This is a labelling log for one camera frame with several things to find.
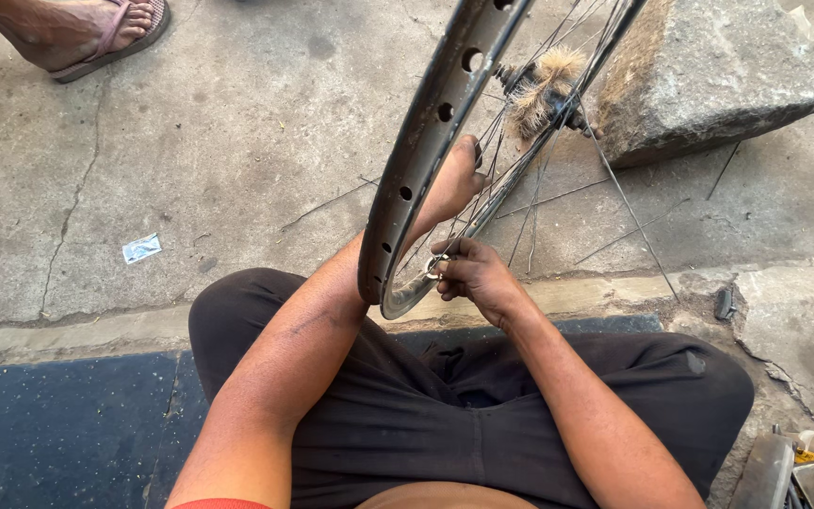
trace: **man's right hand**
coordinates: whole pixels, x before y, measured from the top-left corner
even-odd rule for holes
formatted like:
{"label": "man's right hand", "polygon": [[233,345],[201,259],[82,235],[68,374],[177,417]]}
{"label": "man's right hand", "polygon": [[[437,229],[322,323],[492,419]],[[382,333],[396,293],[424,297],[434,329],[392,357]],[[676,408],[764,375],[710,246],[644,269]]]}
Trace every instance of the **man's right hand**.
{"label": "man's right hand", "polygon": [[538,311],[507,264],[491,247],[460,237],[435,244],[432,252],[446,253],[451,258],[436,265],[443,277],[438,286],[443,301],[467,297],[480,308],[486,320],[500,329],[509,327],[522,312]]}

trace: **foot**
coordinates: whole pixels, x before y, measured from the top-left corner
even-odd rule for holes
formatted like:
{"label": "foot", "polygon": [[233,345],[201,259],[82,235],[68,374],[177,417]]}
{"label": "foot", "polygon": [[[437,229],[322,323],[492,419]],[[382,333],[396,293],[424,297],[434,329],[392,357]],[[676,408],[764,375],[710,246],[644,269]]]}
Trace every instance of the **foot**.
{"label": "foot", "polygon": [[[126,48],[143,37],[152,25],[153,6],[149,0],[131,0],[115,39],[107,52]],[[107,0],[66,0],[34,2],[37,15],[32,24],[6,26],[23,44],[21,55],[46,71],[60,71],[96,53],[100,37],[107,31],[118,4]]]}

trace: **small plastic packet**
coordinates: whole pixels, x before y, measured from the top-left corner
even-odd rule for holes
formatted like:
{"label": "small plastic packet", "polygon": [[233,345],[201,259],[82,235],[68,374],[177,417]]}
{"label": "small plastic packet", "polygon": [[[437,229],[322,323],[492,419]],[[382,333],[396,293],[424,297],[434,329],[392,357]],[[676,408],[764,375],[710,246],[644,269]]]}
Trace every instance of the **small plastic packet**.
{"label": "small plastic packet", "polygon": [[125,262],[130,265],[162,251],[162,245],[159,244],[158,235],[152,234],[149,237],[138,238],[134,242],[125,244],[121,247],[121,251],[124,253]]}

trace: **man's left arm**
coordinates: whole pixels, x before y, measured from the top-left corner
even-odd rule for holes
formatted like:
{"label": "man's left arm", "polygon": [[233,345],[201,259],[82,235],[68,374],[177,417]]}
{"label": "man's left arm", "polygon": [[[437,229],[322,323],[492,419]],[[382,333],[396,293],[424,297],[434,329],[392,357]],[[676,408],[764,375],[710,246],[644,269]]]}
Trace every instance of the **man's left arm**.
{"label": "man's left arm", "polygon": [[[483,187],[475,141],[455,144],[407,246]],[[361,232],[303,283],[243,356],[212,402],[166,508],[205,498],[288,507],[294,429],[331,384],[368,309],[356,285],[362,242]]]}

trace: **man's right arm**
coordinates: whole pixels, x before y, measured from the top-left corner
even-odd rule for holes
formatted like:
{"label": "man's right arm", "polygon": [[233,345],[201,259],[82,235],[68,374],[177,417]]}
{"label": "man's right arm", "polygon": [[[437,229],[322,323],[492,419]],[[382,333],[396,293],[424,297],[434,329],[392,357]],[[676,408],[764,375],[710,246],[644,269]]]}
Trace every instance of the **man's right arm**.
{"label": "man's right arm", "polygon": [[442,299],[468,297],[514,341],[596,503],[606,509],[705,507],[658,437],[589,369],[495,250],[464,238],[448,254],[457,260],[439,265]]}

